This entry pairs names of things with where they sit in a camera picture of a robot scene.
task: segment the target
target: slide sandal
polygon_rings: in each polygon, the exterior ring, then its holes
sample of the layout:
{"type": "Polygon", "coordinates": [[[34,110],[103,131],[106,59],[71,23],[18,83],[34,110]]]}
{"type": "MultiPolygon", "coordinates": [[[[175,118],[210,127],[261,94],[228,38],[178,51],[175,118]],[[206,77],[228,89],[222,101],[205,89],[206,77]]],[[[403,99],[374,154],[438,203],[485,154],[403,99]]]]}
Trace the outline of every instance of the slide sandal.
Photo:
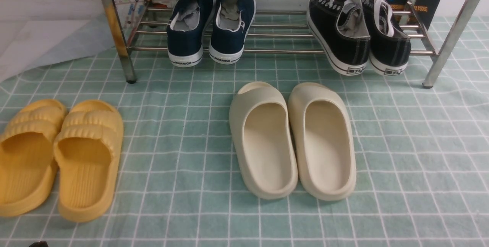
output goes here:
{"type": "Polygon", "coordinates": [[[356,163],[345,104],[323,85],[300,83],[288,109],[304,189],[320,200],[346,198],[355,188],[356,163]]]}
{"type": "Polygon", "coordinates": [[[0,136],[0,217],[41,205],[58,172],[53,140],[66,108],[54,99],[33,102],[12,118],[0,136]]]}
{"type": "Polygon", "coordinates": [[[122,117],[100,100],[73,107],[54,142],[60,167],[58,210],[70,221],[85,222],[110,207],[123,139],[122,117]]]}
{"type": "Polygon", "coordinates": [[[265,199],[291,193],[297,164],[282,94],[268,83],[248,83],[231,103],[229,125],[248,190],[265,199]]]}

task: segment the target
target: floor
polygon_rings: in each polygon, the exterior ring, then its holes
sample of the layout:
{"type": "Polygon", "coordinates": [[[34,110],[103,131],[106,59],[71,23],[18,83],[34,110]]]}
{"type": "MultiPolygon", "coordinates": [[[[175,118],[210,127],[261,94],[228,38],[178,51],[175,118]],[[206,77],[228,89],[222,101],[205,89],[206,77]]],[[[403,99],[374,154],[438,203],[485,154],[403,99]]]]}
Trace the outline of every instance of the floor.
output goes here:
{"type": "MultiPolygon", "coordinates": [[[[438,45],[452,21],[435,19],[438,45]]],[[[318,47],[309,39],[247,43],[318,47]]],[[[139,81],[132,85],[113,49],[0,83],[2,128],[45,98],[68,107],[103,99],[117,106],[125,125],[117,192],[106,214],[84,224],[65,221],[56,183],[38,209],[0,219],[0,247],[39,239],[50,247],[489,246],[488,17],[472,18],[431,90],[421,88],[426,57],[411,57],[397,77],[370,67],[340,76],[324,55],[245,55],[229,66],[205,57],[189,69],[173,68],[162,53],[135,52],[133,59],[139,81]],[[246,190],[227,118],[233,94],[254,80],[286,98],[297,83],[316,81],[344,99],[358,169],[347,200],[316,200],[300,185],[274,201],[246,190]]]]}

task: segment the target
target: yellow slide sandal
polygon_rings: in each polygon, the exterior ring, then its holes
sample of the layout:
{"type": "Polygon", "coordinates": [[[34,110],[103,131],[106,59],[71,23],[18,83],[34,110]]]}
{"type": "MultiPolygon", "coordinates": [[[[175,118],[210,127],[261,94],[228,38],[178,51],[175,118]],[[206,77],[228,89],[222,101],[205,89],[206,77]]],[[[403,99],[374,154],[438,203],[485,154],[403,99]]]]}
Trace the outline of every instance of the yellow slide sandal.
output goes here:
{"type": "Polygon", "coordinates": [[[52,143],[65,116],[63,104],[44,99],[8,123],[0,136],[0,217],[31,211],[49,196],[58,171],[52,143]]]}
{"type": "Polygon", "coordinates": [[[103,101],[81,102],[68,113],[54,141],[61,216],[75,222],[91,221],[110,207],[123,130],[117,109],[103,101]]]}

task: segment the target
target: shoe rack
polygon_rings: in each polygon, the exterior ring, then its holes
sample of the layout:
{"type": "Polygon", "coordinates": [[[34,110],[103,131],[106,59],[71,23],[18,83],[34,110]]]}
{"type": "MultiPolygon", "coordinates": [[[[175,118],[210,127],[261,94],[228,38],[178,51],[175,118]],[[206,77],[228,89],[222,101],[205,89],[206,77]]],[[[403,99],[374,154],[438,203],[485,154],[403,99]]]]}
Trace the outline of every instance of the shoe rack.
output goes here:
{"type": "MultiPolygon", "coordinates": [[[[460,12],[455,19],[449,34],[447,35],[443,45],[438,50],[433,41],[431,40],[426,27],[418,18],[418,13],[412,5],[412,1],[409,0],[407,5],[405,5],[405,10],[394,11],[395,15],[403,16],[401,18],[401,28],[404,30],[415,31],[415,34],[408,34],[412,39],[421,39],[425,47],[424,50],[411,50],[411,55],[418,56],[428,56],[433,61],[431,68],[426,75],[423,82],[423,87],[426,89],[432,88],[435,84],[438,75],[445,66],[447,59],[449,58],[451,52],[453,51],[458,39],[460,38],[463,30],[465,29],[467,22],[472,17],[472,14],[477,7],[480,0],[465,0],[460,12]],[[415,25],[406,25],[406,17],[414,17],[417,22],[415,25]]],[[[115,8],[114,0],[102,0],[103,7],[105,8],[105,13],[107,15],[108,23],[112,36],[115,42],[117,53],[119,55],[124,74],[126,76],[126,81],[128,83],[136,82],[136,73],[134,72],[133,63],[131,60],[131,51],[167,51],[166,47],[159,46],[147,46],[147,45],[135,45],[136,39],[142,34],[153,34],[153,35],[166,35],[166,22],[155,20],[156,13],[158,12],[168,12],[171,13],[172,9],[168,8],[157,8],[152,5],[152,0],[144,0],[144,9],[141,14],[140,19],[136,24],[134,24],[134,29],[131,31],[129,37],[124,37],[124,32],[121,26],[120,19],[115,8]],[[157,26],[155,31],[147,31],[141,29],[142,26],[157,26]]],[[[305,15],[305,11],[257,11],[257,14],[261,15],[305,15]]],[[[304,24],[252,24],[252,28],[260,29],[307,29],[307,25],[304,24]]],[[[260,33],[250,33],[248,38],[313,38],[312,34],[309,33],[276,33],[276,32],[263,32],[260,33]]],[[[245,52],[248,53],[262,53],[262,54],[323,54],[323,50],[304,50],[304,49],[246,49],[245,52]]]]}

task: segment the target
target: sneaker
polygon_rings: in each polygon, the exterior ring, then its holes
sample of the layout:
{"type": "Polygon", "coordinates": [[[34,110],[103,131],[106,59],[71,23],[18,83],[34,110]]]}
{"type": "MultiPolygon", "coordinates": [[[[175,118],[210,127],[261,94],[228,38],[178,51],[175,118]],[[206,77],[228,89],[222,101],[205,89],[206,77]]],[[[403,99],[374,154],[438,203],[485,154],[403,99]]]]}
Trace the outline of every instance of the sneaker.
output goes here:
{"type": "Polygon", "coordinates": [[[361,0],[365,22],[372,37],[370,62],[375,72],[395,76],[407,66],[411,52],[409,37],[402,32],[385,0],[361,0]]]}
{"type": "Polygon", "coordinates": [[[346,76],[363,72],[370,36],[360,0],[311,0],[307,24],[335,71],[346,76]]]}
{"type": "Polygon", "coordinates": [[[245,48],[245,39],[256,14],[255,0],[215,0],[209,54],[222,64],[237,62],[245,48]]]}
{"type": "Polygon", "coordinates": [[[168,57],[174,66],[190,67],[202,60],[203,35],[212,21],[213,0],[178,0],[166,26],[168,57]]]}

